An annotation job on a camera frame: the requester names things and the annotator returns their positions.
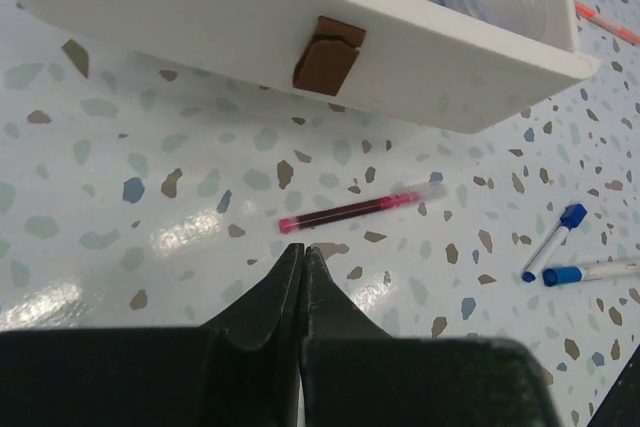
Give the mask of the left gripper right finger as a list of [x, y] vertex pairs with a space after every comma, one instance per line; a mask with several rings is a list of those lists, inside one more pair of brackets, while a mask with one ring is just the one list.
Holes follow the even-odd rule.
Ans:
[[305, 255], [300, 369], [309, 426], [556, 426], [545, 375], [506, 338], [400, 338]]

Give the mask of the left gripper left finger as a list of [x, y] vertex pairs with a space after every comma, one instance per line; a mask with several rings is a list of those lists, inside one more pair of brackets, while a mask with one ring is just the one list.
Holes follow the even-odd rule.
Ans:
[[1, 336], [5, 426], [293, 426], [305, 249], [199, 326]]

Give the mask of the dark red pen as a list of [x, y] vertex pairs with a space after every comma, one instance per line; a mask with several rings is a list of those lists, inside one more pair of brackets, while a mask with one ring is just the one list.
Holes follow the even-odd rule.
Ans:
[[278, 221], [277, 227], [281, 234], [288, 235], [300, 230], [363, 217], [416, 203], [437, 201], [444, 198], [447, 193], [446, 186], [441, 182], [428, 182], [366, 201], [282, 218]]

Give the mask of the long blue marker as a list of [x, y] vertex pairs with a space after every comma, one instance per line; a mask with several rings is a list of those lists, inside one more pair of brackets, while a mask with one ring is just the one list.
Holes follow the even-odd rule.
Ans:
[[580, 266], [547, 268], [542, 272], [542, 281], [546, 287], [555, 287], [571, 283], [626, 277], [638, 273], [638, 260], [607, 261]]

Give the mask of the short blue marker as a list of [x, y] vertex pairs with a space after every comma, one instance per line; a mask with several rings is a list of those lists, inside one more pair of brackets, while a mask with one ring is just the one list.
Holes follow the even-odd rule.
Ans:
[[556, 250], [586, 215], [587, 210], [582, 203], [570, 204], [565, 208], [557, 224], [525, 265], [521, 273], [521, 279], [525, 283], [532, 283], [540, 276]]

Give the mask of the cream bottom drawer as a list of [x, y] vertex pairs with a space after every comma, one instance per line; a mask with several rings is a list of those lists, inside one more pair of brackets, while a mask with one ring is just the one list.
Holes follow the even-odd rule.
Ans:
[[593, 76], [573, 0], [533, 40], [428, 0], [18, 0], [89, 37], [307, 98], [472, 134]]

